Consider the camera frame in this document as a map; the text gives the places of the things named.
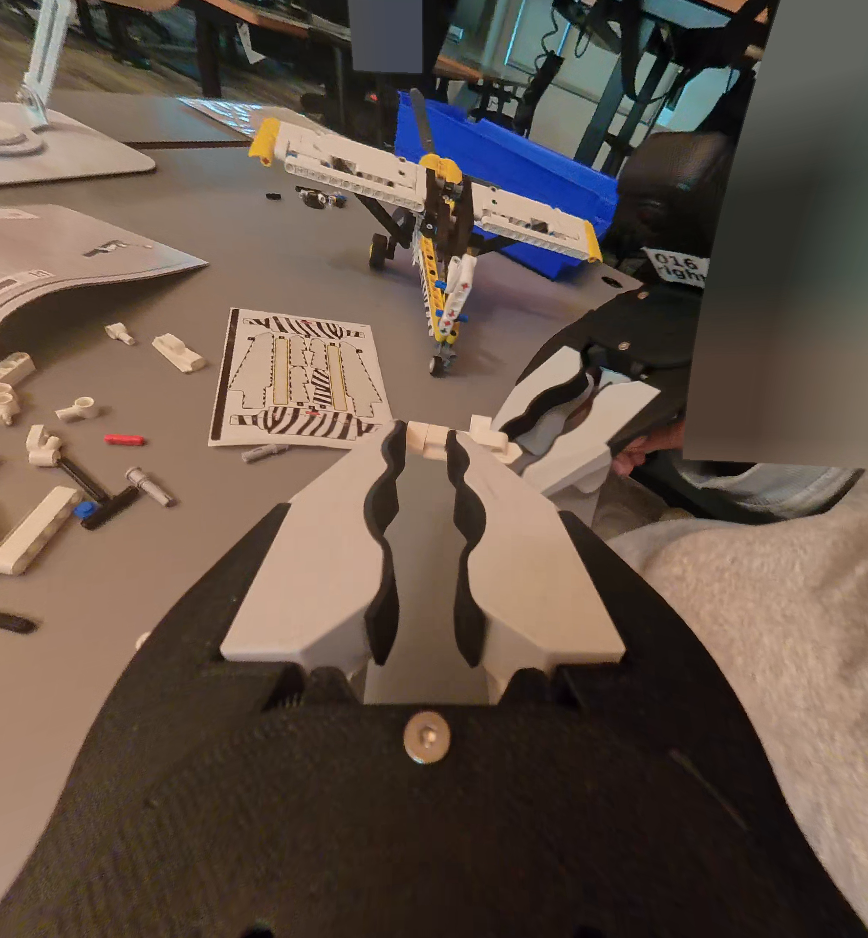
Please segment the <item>printed paper sheet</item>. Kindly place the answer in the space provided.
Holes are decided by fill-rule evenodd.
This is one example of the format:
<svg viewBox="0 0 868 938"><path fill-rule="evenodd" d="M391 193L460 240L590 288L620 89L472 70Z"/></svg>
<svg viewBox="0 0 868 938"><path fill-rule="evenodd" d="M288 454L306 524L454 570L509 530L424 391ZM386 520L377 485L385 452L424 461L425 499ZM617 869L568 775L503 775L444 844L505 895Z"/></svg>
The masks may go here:
<svg viewBox="0 0 868 938"><path fill-rule="evenodd" d="M217 99L178 97L177 101L248 140L254 138L265 109L260 104Z"/></svg>

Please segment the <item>white angled lego beam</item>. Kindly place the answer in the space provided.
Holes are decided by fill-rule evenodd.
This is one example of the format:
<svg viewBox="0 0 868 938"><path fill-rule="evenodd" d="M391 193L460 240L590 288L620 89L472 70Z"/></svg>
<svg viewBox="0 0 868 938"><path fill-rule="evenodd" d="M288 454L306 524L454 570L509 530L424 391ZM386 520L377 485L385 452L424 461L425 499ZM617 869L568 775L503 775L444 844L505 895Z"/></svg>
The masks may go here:
<svg viewBox="0 0 868 938"><path fill-rule="evenodd" d="M0 361L0 397L10 400L15 388L35 371L35 365L28 353L13 353Z"/></svg>

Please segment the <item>light blue jeans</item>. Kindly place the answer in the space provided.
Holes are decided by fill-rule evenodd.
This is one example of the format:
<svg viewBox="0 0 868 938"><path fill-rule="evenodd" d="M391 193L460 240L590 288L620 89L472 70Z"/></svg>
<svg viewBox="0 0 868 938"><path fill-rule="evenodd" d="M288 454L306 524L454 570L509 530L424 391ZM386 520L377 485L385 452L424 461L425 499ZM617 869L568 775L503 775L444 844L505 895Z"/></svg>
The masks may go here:
<svg viewBox="0 0 868 938"><path fill-rule="evenodd" d="M778 463L711 463L674 460L694 490L723 504L780 521L824 513L864 475L862 469Z"/></svg>

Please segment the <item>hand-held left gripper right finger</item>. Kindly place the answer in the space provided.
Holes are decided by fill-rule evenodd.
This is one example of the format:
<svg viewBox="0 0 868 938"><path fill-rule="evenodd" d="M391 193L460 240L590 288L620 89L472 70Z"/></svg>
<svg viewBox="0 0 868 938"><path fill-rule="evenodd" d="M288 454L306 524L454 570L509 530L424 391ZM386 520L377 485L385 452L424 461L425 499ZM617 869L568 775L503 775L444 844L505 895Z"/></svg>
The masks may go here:
<svg viewBox="0 0 868 938"><path fill-rule="evenodd" d="M464 538L456 645L487 686L516 673L619 662L626 646L556 506L465 432L445 444Z"/></svg>

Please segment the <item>black office chair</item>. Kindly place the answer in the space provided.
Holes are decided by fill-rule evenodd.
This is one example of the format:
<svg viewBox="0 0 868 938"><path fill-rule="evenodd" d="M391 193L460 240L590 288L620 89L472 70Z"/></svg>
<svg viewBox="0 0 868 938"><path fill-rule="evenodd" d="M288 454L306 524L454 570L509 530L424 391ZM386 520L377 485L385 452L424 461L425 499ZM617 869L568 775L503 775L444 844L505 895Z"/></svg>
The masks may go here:
<svg viewBox="0 0 868 938"><path fill-rule="evenodd" d="M604 251L621 259L644 248L710 257L733 155L733 141L719 132L651 135L619 175Z"/></svg>

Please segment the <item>white lego panel piece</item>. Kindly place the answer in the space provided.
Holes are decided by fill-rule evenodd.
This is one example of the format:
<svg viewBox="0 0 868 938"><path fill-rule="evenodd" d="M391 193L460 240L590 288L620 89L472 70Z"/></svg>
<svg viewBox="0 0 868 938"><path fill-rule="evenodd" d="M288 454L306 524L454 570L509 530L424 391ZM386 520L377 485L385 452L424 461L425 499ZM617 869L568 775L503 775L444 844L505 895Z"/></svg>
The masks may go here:
<svg viewBox="0 0 868 938"><path fill-rule="evenodd" d="M206 358L171 333L156 336L152 340L152 347L182 373L196 373L208 365Z"/></svg>

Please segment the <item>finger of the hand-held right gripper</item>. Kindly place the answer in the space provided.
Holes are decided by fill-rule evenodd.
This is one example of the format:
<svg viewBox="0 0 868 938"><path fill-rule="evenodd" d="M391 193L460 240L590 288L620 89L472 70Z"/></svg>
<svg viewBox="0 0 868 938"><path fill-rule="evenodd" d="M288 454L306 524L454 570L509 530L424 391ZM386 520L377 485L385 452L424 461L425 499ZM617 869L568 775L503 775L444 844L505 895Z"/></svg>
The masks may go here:
<svg viewBox="0 0 868 938"><path fill-rule="evenodd" d="M522 376L492 428L510 441L555 441L589 415L597 387L588 351L563 346Z"/></svg>
<svg viewBox="0 0 868 938"><path fill-rule="evenodd" d="M521 456L513 471L543 495L568 489L597 494L613 460L610 441L660 394L647 382L605 369L597 385L552 407L516 440Z"/></svg>

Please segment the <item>zebra sticker sheet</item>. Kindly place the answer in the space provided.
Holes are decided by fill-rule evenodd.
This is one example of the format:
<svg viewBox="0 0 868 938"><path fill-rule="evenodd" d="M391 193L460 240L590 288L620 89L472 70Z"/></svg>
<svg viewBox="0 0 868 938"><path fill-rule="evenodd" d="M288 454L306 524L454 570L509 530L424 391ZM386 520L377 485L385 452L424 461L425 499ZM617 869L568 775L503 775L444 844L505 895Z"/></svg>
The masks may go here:
<svg viewBox="0 0 868 938"><path fill-rule="evenodd" d="M348 450L391 419L368 324L229 311L209 447Z"/></svg>

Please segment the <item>white lego connector assembly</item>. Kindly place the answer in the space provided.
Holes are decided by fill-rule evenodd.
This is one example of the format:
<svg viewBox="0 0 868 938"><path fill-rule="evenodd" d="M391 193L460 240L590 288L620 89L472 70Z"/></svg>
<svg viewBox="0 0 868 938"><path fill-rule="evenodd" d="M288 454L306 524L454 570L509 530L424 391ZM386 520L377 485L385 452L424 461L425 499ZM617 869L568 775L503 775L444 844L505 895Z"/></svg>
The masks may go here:
<svg viewBox="0 0 868 938"><path fill-rule="evenodd" d="M449 431L450 428L444 426L410 421L406 434L407 452L428 461L445 463ZM510 441L506 433L491 427L489 416L471 416L466 434L504 465L515 463L522 456L521 448Z"/></svg>

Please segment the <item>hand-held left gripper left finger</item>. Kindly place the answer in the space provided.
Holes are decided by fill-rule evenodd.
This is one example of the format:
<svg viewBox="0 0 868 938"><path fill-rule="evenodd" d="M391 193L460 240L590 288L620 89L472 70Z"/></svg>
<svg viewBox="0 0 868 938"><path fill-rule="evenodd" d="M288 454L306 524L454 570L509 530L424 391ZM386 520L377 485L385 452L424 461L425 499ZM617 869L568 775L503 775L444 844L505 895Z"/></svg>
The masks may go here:
<svg viewBox="0 0 868 938"><path fill-rule="evenodd" d="M386 663L399 620L386 530L399 510L407 426L393 420L297 493L220 654L346 676Z"/></svg>

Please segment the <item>person's right hand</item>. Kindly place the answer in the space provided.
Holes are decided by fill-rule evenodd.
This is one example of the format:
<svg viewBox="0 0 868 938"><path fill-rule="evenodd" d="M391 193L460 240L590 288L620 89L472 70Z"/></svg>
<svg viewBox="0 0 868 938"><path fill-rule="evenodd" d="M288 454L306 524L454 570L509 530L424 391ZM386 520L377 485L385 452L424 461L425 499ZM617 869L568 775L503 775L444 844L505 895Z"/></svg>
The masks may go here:
<svg viewBox="0 0 868 938"><path fill-rule="evenodd" d="M613 473L626 477L645 463L653 453L680 452L684 447L685 428L685 421L681 420L637 438L613 457L611 463Z"/></svg>

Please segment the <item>blue plastic bin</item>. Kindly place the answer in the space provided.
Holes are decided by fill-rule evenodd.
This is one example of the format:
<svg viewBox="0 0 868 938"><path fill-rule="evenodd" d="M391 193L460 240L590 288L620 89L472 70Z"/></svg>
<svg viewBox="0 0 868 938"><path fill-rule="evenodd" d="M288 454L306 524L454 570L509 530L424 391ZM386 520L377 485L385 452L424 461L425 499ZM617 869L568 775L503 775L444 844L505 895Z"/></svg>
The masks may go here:
<svg viewBox="0 0 868 938"><path fill-rule="evenodd" d="M399 92L399 97L394 153L417 162L426 149L409 93ZM616 179L489 121L470 121L452 105L431 100L426 110L436 153L451 158L465 175L583 217L598 236L610 227L618 202ZM577 260L525 244L501 253L554 281L569 278L580 266Z"/></svg>

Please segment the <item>grey zip sweatshirt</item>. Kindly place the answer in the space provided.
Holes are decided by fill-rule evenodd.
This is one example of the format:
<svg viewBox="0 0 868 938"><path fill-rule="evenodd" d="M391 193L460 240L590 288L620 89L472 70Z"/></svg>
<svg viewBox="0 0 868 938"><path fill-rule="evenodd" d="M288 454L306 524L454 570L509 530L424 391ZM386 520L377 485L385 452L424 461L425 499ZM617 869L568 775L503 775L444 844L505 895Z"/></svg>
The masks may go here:
<svg viewBox="0 0 868 938"><path fill-rule="evenodd" d="M868 472L824 513L673 516L612 475L596 530L724 672L819 859L868 926Z"/></svg>

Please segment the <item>lego instruction booklet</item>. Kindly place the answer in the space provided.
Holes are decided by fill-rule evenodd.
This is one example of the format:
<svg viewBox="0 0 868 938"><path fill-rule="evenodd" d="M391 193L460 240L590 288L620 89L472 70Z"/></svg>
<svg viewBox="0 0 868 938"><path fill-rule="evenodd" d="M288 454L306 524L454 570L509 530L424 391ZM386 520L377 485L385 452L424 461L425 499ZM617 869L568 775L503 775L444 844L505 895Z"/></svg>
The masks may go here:
<svg viewBox="0 0 868 938"><path fill-rule="evenodd" d="M0 327L21 307L56 292L164 277L207 264L61 205L0 206Z"/></svg>

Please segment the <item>lego airplane model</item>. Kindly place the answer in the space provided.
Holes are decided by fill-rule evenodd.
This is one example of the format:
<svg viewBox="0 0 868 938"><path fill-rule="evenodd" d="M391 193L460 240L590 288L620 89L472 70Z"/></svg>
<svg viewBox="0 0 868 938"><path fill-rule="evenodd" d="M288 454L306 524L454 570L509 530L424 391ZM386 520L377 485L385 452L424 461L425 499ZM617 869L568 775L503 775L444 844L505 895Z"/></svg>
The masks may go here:
<svg viewBox="0 0 868 938"><path fill-rule="evenodd" d="M383 269L399 248L410 251L435 344L428 370L440 377L456 359L458 328L467 321L464 307L481 256L516 243L588 264L601 264L603 255L590 220L508 192L438 154L427 102L417 89L410 97L426 149L418 161L274 116L260 122L248 155L361 202L385 231L372 238L370 268Z"/></svg>

